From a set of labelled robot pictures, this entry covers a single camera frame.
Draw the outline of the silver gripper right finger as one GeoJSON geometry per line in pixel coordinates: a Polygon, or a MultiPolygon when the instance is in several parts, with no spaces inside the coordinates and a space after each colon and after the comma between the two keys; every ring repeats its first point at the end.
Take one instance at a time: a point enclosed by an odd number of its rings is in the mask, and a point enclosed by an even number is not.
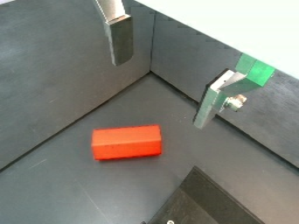
{"type": "Polygon", "coordinates": [[[238,112],[247,101],[243,93],[262,88],[275,70],[267,63],[242,53],[235,69],[226,69],[205,86],[192,121],[195,127],[203,129],[224,109],[238,112]]]}

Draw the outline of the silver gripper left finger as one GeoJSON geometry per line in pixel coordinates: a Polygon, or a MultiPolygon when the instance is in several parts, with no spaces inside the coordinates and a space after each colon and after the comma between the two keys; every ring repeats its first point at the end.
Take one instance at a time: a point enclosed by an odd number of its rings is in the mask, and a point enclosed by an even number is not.
{"type": "Polygon", "coordinates": [[[103,19],[112,64],[117,67],[133,56],[133,19],[121,0],[93,0],[103,19]]]}

